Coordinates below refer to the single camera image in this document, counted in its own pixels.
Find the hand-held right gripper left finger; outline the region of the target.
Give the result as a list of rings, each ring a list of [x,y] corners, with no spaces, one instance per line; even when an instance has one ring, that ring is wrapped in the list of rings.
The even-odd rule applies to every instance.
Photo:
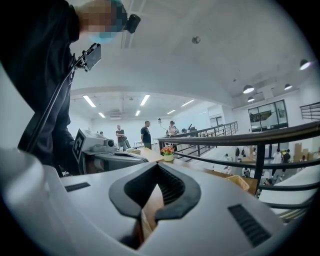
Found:
[[[118,242],[139,248],[156,228],[155,212],[159,209],[159,187],[155,186],[141,212],[141,219],[123,216],[109,198],[111,184],[146,164],[134,165],[114,171],[69,176],[61,179],[62,184],[73,186],[88,183],[89,186],[69,191],[68,197],[77,209],[96,227]]]

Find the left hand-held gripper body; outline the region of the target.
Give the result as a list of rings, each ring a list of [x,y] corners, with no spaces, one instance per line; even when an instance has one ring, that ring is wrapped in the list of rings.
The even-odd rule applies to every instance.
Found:
[[[80,173],[84,175],[91,173],[88,168],[90,163],[98,172],[109,172],[148,162],[139,154],[118,149],[114,140],[82,129],[77,131],[72,153]]]

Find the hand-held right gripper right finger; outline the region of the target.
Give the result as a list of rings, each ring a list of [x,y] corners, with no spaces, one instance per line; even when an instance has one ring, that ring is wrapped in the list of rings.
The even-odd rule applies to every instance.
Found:
[[[156,210],[164,206],[156,186],[143,208],[152,232],[139,248],[142,255],[240,256],[254,249],[247,230],[253,238],[259,230],[266,231],[269,238],[283,231],[280,218],[236,184],[186,167],[175,168],[199,184],[200,200],[181,219],[155,222]]]

